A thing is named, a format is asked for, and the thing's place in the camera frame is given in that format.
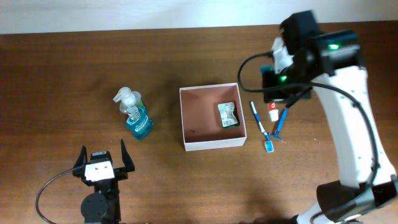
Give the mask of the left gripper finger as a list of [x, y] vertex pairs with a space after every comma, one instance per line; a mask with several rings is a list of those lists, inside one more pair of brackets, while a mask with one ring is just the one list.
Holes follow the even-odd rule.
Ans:
[[126, 172], [134, 172], [135, 165], [126, 149], [126, 145], [123, 139], [121, 139], [121, 155], [124, 167], [126, 168]]
[[76, 160], [76, 162], [73, 166], [72, 175], [74, 177], [81, 177], [84, 173], [83, 168], [85, 167], [87, 162], [88, 162], [88, 159], [87, 159], [86, 147], [82, 146], [80, 154], [78, 156], [78, 159]]

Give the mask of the blue disposable razor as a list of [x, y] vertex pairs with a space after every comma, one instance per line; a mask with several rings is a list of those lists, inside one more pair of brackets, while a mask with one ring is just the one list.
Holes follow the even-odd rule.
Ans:
[[288, 109], [286, 109], [286, 108], [283, 109], [275, 131], [270, 134], [271, 137], [276, 138], [280, 141], [282, 140], [282, 138], [279, 136], [279, 133], [284, 125], [284, 121], [286, 119], [287, 113], [288, 113]]

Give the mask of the toothpaste tube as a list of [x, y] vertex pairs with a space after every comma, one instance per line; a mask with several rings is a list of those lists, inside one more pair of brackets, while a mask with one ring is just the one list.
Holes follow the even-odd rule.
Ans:
[[[266, 88], [267, 84], [272, 84], [275, 77], [275, 71], [272, 65], [262, 65], [260, 67], [262, 73], [262, 87]], [[276, 122], [279, 119], [279, 110], [277, 109], [277, 103], [274, 103], [267, 93], [264, 94], [264, 102], [268, 105], [269, 117], [272, 122]]]

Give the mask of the green Dettol soap bar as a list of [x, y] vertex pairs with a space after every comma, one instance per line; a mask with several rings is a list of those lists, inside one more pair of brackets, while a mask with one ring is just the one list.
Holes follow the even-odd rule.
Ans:
[[223, 129], [239, 126], [239, 121], [236, 115], [234, 102], [227, 102], [218, 104], [218, 111], [220, 113], [221, 124]]

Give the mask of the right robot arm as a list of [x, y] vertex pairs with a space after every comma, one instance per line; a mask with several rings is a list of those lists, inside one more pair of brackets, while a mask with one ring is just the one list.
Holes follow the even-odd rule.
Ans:
[[397, 174], [384, 152], [368, 97], [358, 35], [324, 33], [311, 11], [280, 24], [274, 71], [264, 72], [264, 101], [293, 104], [314, 91], [326, 114], [339, 178], [317, 187], [317, 201], [294, 223], [349, 223], [397, 199]]

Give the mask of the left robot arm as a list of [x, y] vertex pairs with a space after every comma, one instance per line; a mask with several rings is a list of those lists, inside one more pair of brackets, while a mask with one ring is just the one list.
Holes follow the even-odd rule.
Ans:
[[81, 203], [81, 214], [85, 223], [119, 223], [121, 207], [118, 182], [128, 179], [128, 173], [135, 171], [135, 165], [121, 141], [123, 166], [114, 168], [110, 152], [101, 151], [87, 155], [83, 146], [76, 160], [72, 175], [81, 179], [94, 192]]

